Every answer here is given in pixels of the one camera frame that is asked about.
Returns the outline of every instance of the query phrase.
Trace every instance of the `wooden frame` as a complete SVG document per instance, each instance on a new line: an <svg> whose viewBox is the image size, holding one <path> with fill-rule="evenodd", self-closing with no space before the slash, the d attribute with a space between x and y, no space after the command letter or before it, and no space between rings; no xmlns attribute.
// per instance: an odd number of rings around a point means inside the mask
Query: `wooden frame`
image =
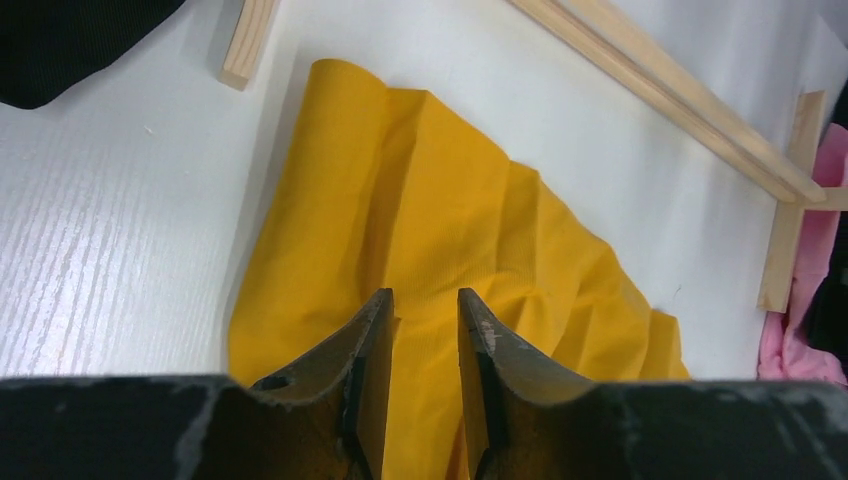
<svg viewBox="0 0 848 480"><path fill-rule="evenodd" d="M244 90L253 74L276 0L244 0L236 31L227 49L227 57L218 79L237 90Z"/></svg>
<svg viewBox="0 0 848 480"><path fill-rule="evenodd" d="M509 1L777 199L825 199L808 173L607 0Z"/></svg>
<svg viewBox="0 0 848 480"><path fill-rule="evenodd" d="M848 210L811 178L824 92L799 99L790 161L608 0L509 1L779 200L758 305L786 311L804 212Z"/></svg>
<svg viewBox="0 0 848 480"><path fill-rule="evenodd" d="M801 95L795 109L789 156L807 175L812 174L816 163L816 150L824 120L824 100L824 92L807 93ZM805 210L802 203L777 202L757 302L762 309L786 311Z"/></svg>

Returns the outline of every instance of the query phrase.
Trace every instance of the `fabric fold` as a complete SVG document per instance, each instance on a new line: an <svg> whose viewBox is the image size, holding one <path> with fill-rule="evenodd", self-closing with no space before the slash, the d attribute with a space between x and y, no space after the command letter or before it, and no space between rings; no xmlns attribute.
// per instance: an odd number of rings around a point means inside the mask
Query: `fabric fold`
<svg viewBox="0 0 848 480"><path fill-rule="evenodd" d="M816 154L813 180L823 187L846 183L848 130L832 124ZM845 385L839 360L831 353L810 348L801 323L813 296L827 276L830 253L839 224L839 212L807 211L801 225L801 238L789 307L786 314L769 312L760 339L757 373L766 380L822 380Z"/></svg>
<svg viewBox="0 0 848 480"><path fill-rule="evenodd" d="M596 380L682 379L679 332L536 171L425 91L313 66L283 176L233 314L245 385L395 292L383 475L465 478L457 290Z"/></svg>

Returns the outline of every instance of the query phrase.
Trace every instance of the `black fabric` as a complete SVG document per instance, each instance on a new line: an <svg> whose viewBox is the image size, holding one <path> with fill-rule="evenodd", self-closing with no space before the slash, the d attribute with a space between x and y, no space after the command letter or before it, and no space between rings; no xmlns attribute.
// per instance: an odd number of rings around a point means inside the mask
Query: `black fabric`
<svg viewBox="0 0 848 480"><path fill-rule="evenodd" d="M839 95L831 122L848 128L848 85ZM839 216L830 271L816 290L803 328L809 345L835 355L848 375L848 212Z"/></svg>
<svg viewBox="0 0 848 480"><path fill-rule="evenodd" d="M185 0L0 0L0 102L37 108L117 60Z"/></svg>

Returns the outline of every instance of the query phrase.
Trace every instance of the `wooden strip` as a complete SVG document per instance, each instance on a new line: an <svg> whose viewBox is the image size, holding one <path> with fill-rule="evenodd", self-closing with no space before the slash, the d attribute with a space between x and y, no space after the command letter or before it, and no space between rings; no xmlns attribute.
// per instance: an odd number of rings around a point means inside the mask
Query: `wooden strip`
<svg viewBox="0 0 848 480"><path fill-rule="evenodd" d="M244 0L233 40L218 79L235 89L244 90L256 72L257 59L265 40L276 0Z"/></svg>
<svg viewBox="0 0 848 480"><path fill-rule="evenodd" d="M848 212L848 187L825 188L824 193L827 200L823 202L807 203L807 210L819 210L823 212Z"/></svg>
<svg viewBox="0 0 848 480"><path fill-rule="evenodd" d="M824 92L807 93L798 99L792 139L789 142L789 155L798 168L807 174L813 171L816 161L824 109ZM764 310L786 312L805 206L805 204L777 202L757 302L757 305Z"/></svg>
<svg viewBox="0 0 848 480"><path fill-rule="evenodd" d="M607 0L509 0L774 197L824 191Z"/></svg>

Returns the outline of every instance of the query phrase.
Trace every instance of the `wood grain texture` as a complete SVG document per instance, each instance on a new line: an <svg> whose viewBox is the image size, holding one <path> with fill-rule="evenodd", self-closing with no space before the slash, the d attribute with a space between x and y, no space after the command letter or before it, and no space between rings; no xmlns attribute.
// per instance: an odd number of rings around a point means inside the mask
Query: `wood grain texture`
<svg viewBox="0 0 848 480"><path fill-rule="evenodd" d="M788 133L795 92L838 95L848 50L836 38L797 47L805 5L715 1L616 4L651 12L645 29L703 66L711 88L725 85L722 98L766 138ZM678 317L697 378L754 378L762 313L751 304L774 202L512 5L279 2L269 68L238 92L217 79L234 3L187 0L56 102L0 105L0 375L223 371L229 266L250 255L311 62L336 57L432 90L537 169ZM818 61L804 67L804 56Z"/></svg>
<svg viewBox="0 0 848 480"><path fill-rule="evenodd" d="M812 173L824 120L825 92L801 95L789 141L789 155L804 172ZM757 306L786 312L805 204L777 202Z"/></svg>
<svg viewBox="0 0 848 480"><path fill-rule="evenodd" d="M256 71L259 53L276 0L244 0L233 40L227 50L219 80L244 90Z"/></svg>
<svg viewBox="0 0 848 480"><path fill-rule="evenodd" d="M606 0L509 0L779 200L824 200L786 159Z"/></svg>

